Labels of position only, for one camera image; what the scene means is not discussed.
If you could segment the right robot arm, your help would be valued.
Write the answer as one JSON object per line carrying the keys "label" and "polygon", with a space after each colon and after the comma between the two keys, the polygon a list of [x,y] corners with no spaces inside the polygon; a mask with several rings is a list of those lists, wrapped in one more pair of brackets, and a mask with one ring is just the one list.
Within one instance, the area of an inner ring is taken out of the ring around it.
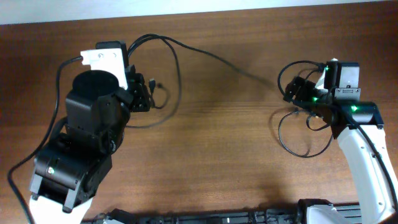
{"label": "right robot arm", "polygon": [[299,75],[279,87],[284,101],[318,116],[343,151],[358,194],[362,223],[397,223],[397,177],[379,108],[360,101],[359,63],[313,62],[314,83]]}

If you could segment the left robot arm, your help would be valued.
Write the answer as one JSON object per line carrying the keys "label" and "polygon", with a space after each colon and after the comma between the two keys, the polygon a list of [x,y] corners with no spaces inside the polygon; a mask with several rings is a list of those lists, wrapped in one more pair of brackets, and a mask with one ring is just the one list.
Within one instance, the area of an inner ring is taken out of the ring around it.
{"label": "left robot arm", "polygon": [[66,117],[34,160],[29,208],[36,223],[80,223],[112,167],[134,112],[150,110],[144,77],[123,41],[98,42],[80,61],[65,98]]}

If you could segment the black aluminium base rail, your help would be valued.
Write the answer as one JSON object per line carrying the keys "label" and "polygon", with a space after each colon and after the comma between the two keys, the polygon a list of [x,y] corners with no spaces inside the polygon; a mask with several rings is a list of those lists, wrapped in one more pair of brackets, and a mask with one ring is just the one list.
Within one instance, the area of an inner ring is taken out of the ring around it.
{"label": "black aluminium base rail", "polygon": [[134,214],[115,208],[108,213],[100,213],[94,218],[84,219],[83,223],[132,223],[132,224],[232,224],[232,223],[362,223],[358,203],[333,204],[326,199],[300,199],[296,205],[268,209],[243,209],[232,212],[168,213],[165,215],[148,213]]}

